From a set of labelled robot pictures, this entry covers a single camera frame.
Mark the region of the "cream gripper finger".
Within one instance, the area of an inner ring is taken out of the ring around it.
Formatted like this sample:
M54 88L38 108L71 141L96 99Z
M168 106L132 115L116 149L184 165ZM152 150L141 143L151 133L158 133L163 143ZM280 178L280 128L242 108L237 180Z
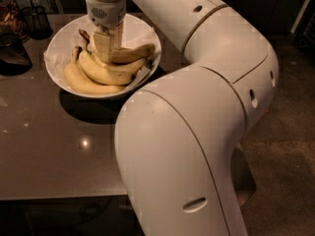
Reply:
M93 51L96 57L103 63L109 63L111 49L111 34L109 31L98 26L92 34Z
M117 28L111 29L110 33L110 48L117 49L122 46L122 39L123 39L123 29L124 25L120 24Z

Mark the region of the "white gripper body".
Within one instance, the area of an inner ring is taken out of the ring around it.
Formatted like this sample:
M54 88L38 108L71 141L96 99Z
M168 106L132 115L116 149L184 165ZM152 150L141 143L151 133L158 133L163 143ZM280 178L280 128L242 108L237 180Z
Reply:
M126 0L103 2L86 0L89 19L95 26L115 29L124 20L126 15Z

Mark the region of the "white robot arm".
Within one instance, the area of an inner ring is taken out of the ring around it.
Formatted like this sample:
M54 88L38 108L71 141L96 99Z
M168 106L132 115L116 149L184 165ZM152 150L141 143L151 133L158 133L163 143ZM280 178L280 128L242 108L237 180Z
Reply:
M106 8L112 29L121 0ZM221 0L132 0L187 60L136 91L116 120L115 152L145 236L247 236L232 182L236 145L261 119L279 80L277 55Z

